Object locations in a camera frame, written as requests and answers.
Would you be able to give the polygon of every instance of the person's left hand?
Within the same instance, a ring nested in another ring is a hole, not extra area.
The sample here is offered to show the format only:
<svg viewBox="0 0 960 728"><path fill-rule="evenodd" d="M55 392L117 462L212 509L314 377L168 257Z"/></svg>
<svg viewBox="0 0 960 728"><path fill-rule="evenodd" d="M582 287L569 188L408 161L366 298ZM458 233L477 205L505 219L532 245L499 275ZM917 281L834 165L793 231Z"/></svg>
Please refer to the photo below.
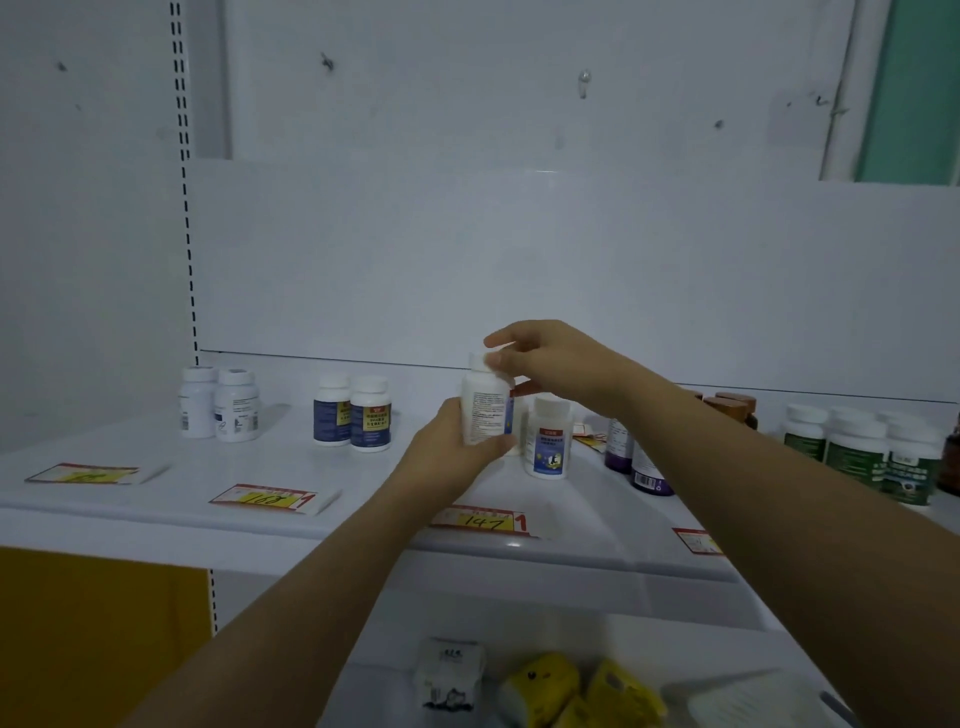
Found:
<svg viewBox="0 0 960 728"><path fill-rule="evenodd" d="M464 445L459 398L446 400L426 426L414 435L384 488L401 491L429 519L462 496L477 475L516 443L513 435L497 435L478 445Z"/></svg>

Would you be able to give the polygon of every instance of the yellow package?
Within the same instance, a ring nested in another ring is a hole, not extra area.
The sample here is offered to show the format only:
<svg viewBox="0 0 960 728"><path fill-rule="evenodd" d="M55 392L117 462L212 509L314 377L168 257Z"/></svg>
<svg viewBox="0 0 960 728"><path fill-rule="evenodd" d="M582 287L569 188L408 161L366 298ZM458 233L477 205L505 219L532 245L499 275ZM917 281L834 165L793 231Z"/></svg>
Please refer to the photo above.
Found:
<svg viewBox="0 0 960 728"><path fill-rule="evenodd" d="M580 695L574 695L560 713L553 728L604 728L597 722L593 711Z"/></svg>
<svg viewBox="0 0 960 728"><path fill-rule="evenodd" d="M543 728L578 692L577 668L560 652L549 652L508 677L496 702L503 716L520 728Z"/></svg>
<svg viewBox="0 0 960 728"><path fill-rule="evenodd" d="M657 726L666 706L652 691L613 660L604 660L587 687L587 704L605 728Z"/></svg>

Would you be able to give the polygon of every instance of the hand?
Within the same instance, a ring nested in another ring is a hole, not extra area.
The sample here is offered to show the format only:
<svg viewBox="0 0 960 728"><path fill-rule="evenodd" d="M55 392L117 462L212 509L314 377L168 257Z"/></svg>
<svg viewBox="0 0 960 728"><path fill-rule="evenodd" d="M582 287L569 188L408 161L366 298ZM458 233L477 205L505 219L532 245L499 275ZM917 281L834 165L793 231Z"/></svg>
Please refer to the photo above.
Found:
<svg viewBox="0 0 960 728"><path fill-rule="evenodd" d="M422 506L426 518L433 518L515 444L513 435L497 435L478 445L464 445L460 400L451 398L414 435L384 488L402 490L405 499Z"/></svg>
<svg viewBox="0 0 960 728"><path fill-rule="evenodd" d="M510 344L487 354L486 361L498 372L530 377L517 386L518 396L552 392L606 417L617 416L625 379L636 367L563 321L518 321L483 343L490 348Z"/></svg>

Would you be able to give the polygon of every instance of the person's right hand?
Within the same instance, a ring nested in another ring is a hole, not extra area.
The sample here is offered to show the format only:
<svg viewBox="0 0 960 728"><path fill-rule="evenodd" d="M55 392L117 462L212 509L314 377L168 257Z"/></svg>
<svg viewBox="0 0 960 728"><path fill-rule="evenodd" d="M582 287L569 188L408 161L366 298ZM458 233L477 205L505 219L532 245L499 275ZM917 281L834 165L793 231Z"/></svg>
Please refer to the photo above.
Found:
<svg viewBox="0 0 960 728"><path fill-rule="evenodd" d="M531 381L516 388L518 396L552 392L606 417L622 406L622 387L636 364L563 321L518 321L483 340L493 348L487 365Z"/></svg>

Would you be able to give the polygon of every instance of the brown bottle cap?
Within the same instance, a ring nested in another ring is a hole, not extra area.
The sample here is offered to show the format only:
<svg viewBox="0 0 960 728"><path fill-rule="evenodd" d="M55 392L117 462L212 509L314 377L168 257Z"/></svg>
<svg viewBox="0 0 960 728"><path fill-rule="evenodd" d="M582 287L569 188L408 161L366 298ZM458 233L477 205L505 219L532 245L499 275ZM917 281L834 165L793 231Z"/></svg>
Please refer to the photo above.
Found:
<svg viewBox="0 0 960 728"><path fill-rule="evenodd" d="M756 397L751 397L750 395L739 395L736 392L717 392L717 397L722 397L725 400L737 400L742 401L747 405L747 410L750 414L756 412Z"/></svg>
<svg viewBox="0 0 960 728"><path fill-rule="evenodd" d="M746 422L747 415L747 403L737 400L727 400L723 397L706 397L704 402L717 412L723 412L727 417L732 417L737 420L739 423Z"/></svg>

